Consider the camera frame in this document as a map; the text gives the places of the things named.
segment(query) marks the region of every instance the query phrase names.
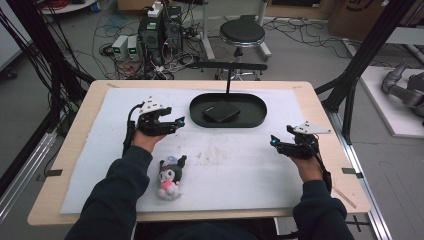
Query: person's arm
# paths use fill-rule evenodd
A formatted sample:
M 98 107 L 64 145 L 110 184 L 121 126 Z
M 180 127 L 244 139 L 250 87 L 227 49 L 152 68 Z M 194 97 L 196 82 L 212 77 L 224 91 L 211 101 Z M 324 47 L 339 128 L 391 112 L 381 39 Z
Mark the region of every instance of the person's arm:
M 346 208 L 328 192 L 318 161 L 292 160 L 303 181 L 301 201 L 293 209 L 299 239 L 354 239 L 345 222 Z
M 151 152 L 163 137 L 136 132 L 133 146 L 112 163 L 106 178 L 96 184 L 66 239 L 131 238 L 136 202 L 149 185 L 147 169 L 152 160 Z

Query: robotic hand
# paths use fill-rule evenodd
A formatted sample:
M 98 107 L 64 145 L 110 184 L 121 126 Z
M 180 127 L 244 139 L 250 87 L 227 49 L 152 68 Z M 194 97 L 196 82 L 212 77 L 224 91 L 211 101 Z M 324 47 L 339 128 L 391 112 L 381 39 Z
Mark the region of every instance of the robotic hand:
M 178 128 L 184 127 L 185 117 L 175 119 L 174 122 L 160 122 L 159 117 L 166 116 L 171 113 L 172 108 L 162 108 L 162 105 L 155 102 L 152 97 L 145 103 L 138 104 L 133 107 L 128 115 L 127 121 L 127 135 L 124 141 L 124 150 L 122 155 L 131 146 L 131 142 L 134 138 L 135 133 L 135 121 L 131 121 L 131 115 L 135 109 L 141 108 L 140 116 L 137 121 L 137 129 L 147 136 L 161 136 L 172 134 L 177 131 Z
M 324 163 L 319 156 L 319 144 L 315 136 L 318 133 L 330 133 L 331 130 L 306 122 L 297 127 L 287 125 L 287 132 L 294 135 L 294 144 L 281 142 L 280 139 L 271 135 L 271 146 L 275 147 L 279 154 L 284 154 L 287 157 L 304 159 L 305 161 L 309 161 L 308 159 L 315 157 L 321 166 L 322 178 L 327 186 L 327 190 L 331 192 L 331 173 L 325 169 Z

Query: stuffed animal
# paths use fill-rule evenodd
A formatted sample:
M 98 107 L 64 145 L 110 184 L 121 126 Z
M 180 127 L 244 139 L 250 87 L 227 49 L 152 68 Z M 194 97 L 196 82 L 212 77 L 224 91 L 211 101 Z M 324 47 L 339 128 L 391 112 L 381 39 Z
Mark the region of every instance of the stuffed animal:
M 183 155 L 178 160 L 170 156 L 167 161 L 161 160 L 159 162 L 160 189 L 158 190 L 158 196 L 160 199 L 172 201 L 181 195 L 179 184 L 186 159 L 186 155 Z

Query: black oval tray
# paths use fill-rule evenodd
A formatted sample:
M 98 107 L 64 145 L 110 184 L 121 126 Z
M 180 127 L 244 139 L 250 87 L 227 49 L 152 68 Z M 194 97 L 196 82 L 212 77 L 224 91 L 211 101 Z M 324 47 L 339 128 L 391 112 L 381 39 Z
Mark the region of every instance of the black oval tray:
M 227 122 L 214 122 L 202 113 L 220 100 L 226 100 L 240 110 L 240 113 Z M 205 93 L 195 97 L 190 103 L 190 117 L 194 123 L 205 128 L 253 128 L 265 120 L 267 108 L 259 97 L 247 93 Z

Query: white paper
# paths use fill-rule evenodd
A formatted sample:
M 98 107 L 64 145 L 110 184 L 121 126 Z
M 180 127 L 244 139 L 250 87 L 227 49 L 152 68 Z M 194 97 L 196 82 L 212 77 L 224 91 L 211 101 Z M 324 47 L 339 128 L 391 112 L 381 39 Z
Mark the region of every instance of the white paper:
M 126 121 L 132 107 L 152 96 L 172 107 L 160 121 L 185 116 L 186 125 L 159 142 L 148 170 L 150 185 L 137 203 L 138 212 L 284 208 L 295 206 L 302 182 L 290 159 L 270 145 L 270 135 L 293 142 L 286 125 L 305 122 L 292 90 L 249 90 L 267 105 L 265 121 L 255 128 L 203 128 L 190 119 L 191 100 L 205 90 L 113 88 L 89 133 L 76 163 L 61 213 L 80 213 L 94 185 L 121 157 Z M 132 119 L 137 120 L 138 111 Z M 187 155 L 180 189 L 174 201 L 160 200 L 156 192 L 159 161 Z

